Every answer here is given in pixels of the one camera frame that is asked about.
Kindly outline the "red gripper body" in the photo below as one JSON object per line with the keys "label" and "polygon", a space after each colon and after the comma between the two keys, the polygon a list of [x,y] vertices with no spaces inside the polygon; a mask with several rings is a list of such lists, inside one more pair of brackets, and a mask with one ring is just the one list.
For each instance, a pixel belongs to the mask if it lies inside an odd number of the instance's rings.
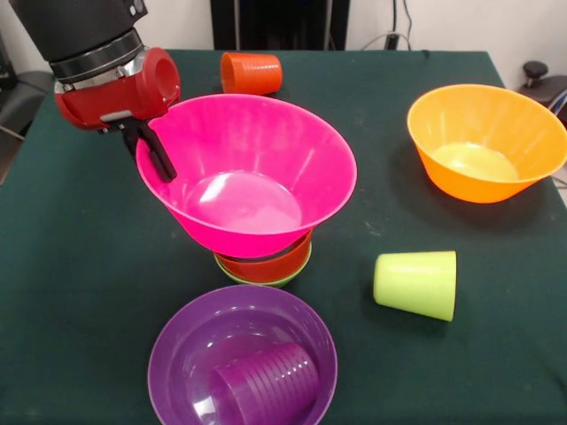
{"label": "red gripper body", "polygon": [[150,120],[164,115],[181,97],[181,78],[172,57],[161,48],[140,52],[127,63],[126,74],[66,91],[55,85],[59,111],[74,126],[99,130],[124,118]]}

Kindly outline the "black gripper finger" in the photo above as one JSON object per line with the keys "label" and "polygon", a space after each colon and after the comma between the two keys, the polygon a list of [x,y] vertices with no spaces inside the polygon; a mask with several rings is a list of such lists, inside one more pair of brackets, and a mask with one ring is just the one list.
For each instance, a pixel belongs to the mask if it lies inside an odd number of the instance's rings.
{"label": "black gripper finger", "polygon": [[151,162],[163,182],[172,182],[177,172],[157,133],[144,120],[134,120],[134,146],[143,140],[149,148]]}
{"label": "black gripper finger", "polygon": [[120,133],[125,143],[128,153],[132,159],[136,158],[136,145],[138,142],[138,132],[137,129],[134,127],[121,127]]}

